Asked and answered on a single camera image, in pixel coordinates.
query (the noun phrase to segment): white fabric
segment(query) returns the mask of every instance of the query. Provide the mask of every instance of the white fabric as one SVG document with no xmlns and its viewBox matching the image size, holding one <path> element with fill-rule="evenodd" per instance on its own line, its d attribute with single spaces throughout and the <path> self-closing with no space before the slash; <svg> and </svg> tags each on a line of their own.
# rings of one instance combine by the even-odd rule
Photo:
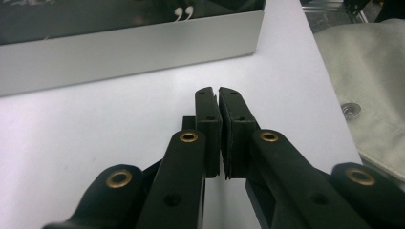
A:
<svg viewBox="0 0 405 229">
<path fill-rule="evenodd" d="M 360 155 L 405 180 L 405 20 L 334 27 L 315 39 L 339 102 L 362 109 L 348 120 Z"/>
</svg>

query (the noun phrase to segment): white table surface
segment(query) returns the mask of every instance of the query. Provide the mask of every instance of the white table surface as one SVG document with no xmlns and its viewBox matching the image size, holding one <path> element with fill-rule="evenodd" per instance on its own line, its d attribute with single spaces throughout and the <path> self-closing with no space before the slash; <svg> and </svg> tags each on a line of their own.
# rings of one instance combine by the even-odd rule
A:
<svg viewBox="0 0 405 229">
<path fill-rule="evenodd" d="M 298 0 L 267 0 L 257 52 L 0 98 L 0 228 L 67 219 L 104 169 L 162 158 L 194 92 L 239 91 L 314 167 L 360 162 Z M 208 179 L 204 228 L 260 228 L 243 179 Z"/>
</svg>

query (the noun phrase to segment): glass panel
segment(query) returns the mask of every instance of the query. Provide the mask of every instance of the glass panel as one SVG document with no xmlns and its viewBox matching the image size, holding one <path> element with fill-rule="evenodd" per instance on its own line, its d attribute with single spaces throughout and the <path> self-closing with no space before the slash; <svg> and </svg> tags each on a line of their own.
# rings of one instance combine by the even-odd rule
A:
<svg viewBox="0 0 405 229">
<path fill-rule="evenodd" d="M 0 45 L 262 10 L 266 0 L 0 0 Z"/>
</svg>

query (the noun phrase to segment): white cloth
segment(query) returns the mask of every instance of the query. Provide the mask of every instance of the white cloth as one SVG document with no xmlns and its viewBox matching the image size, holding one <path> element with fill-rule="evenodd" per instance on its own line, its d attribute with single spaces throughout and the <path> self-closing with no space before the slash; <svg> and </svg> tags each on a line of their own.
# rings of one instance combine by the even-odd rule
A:
<svg viewBox="0 0 405 229">
<path fill-rule="evenodd" d="M 405 20 L 315 34 L 341 104 L 360 105 L 348 125 L 360 155 L 405 180 Z"/>
</svg>

